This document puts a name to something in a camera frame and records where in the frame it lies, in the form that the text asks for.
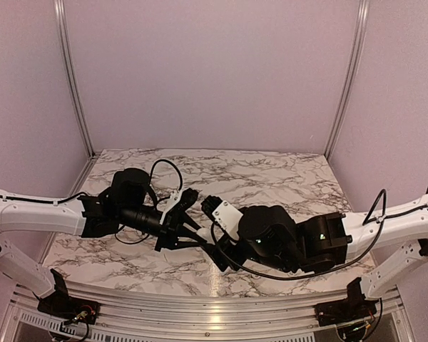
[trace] pink wall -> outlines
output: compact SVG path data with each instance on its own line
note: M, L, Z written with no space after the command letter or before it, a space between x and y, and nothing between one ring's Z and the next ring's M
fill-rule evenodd
M428 0L372 1L360 69L330 162L356 210L368 209L383 187L390 204L426 191ZM427 342L428 265L399 290L417 341Z
M65 196L86 163L52 1L0 1L0 188ZM46 234L11 237L37 257ZM0 325L14 283L0 274Z
M67 1L97 150L322 152L358 2Z

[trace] white marble pattern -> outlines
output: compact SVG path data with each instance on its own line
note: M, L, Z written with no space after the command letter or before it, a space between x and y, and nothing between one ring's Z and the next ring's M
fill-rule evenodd
M209 219L200 210L208 195L217 195L237 207L280 204L296 222L315 214L348 211L349 205L321 155L225 150L105 150L94 165L83 190L96 195L109 186L114 173L126 167L147 170L159 158L172 160L184 177L184 187L200 192L189 210L204 227ZM178 177L165 164L156 168L153 186L167 195ZM120 238L133 241L139 233L126 229ZM343 289L355 277L370 271L374 262L361 263L326 276L302 281L275 281L244 271L221 274L199 248L155 252L155 239L124 245L114 237L81 239L58 234L45 260L66 279L110 289L179 296L279 296ZM246 266L284 275L247 261Z

